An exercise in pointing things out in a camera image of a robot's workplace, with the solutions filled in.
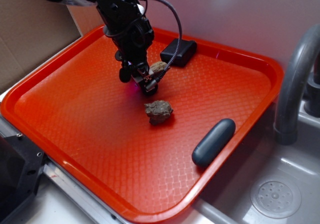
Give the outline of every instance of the small rock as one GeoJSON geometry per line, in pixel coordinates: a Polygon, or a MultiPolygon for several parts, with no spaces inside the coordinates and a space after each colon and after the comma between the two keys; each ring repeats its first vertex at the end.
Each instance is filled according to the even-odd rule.
{"type": "Polygon", "coordinates": [[[145,113],[150,118],[152,125],[158,125],[167,120],[174,111],[169,102],[164,100],[156,100],[152,103],[144,104],[145,113]]]}
{"type": "Polygon", "coordinates": [[[150,66],[150,69],[153,71],[154,75],[157,76],[160,72],[162,72],[167,63],[164,61],[157,61],[150,66]]]}

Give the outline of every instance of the gray faucet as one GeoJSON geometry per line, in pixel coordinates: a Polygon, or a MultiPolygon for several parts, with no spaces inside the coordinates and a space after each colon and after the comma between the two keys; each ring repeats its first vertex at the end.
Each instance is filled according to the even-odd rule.
{"type": "Polygon", "coordinates": [[[293,144],[298,138],[298,114],[305,89],[307,100],[304,110],[309,115],[320,117],[319,53],[320,24],[317,24],[299,41],[283,78],[273,125],[275,140],[282,145],[293,144]]]}

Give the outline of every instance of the drain cover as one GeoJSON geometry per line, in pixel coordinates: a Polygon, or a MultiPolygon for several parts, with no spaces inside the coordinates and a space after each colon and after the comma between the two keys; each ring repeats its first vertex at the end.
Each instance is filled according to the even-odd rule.
{"type": "Polygon", "coordinates": [[[251,188],[253,206],[263,215],[280,219],[294,214],[301,204],[298,187],[282,176],[265,176],[251,188]]]}

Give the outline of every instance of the sink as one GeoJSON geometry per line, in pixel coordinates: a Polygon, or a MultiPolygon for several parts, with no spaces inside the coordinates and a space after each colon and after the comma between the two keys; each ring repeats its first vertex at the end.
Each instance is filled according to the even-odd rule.
{"type": "Polygon", "coordinates": [[[216,223],[319,223],[320,119],[300,112],[297,142],[280,145],[274,116],[272,105],[200,194],[228,217],[216,223]]]}

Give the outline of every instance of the orange tray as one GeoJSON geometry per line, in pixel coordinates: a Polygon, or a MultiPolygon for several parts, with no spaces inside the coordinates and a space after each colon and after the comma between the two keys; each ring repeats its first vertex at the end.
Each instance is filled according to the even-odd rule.
{"type": "MultiPolygon", "coordinates": [[[[155,29],[150,64],[176,34],[155,29]]],[[[197,41],[185,68],[171,67],[146,97],[119,80],[116,48],[96,28],[21,81],[1,113],[61,167],[123,218],[167,220],[189,207],[279,92],[283,71],[272,59],[197,41]],[[174,112],[152,126],[145,103],[170,102],[174,112]],[[221,119],[233,138],[205,170],[192,152],[221,119]]]]}

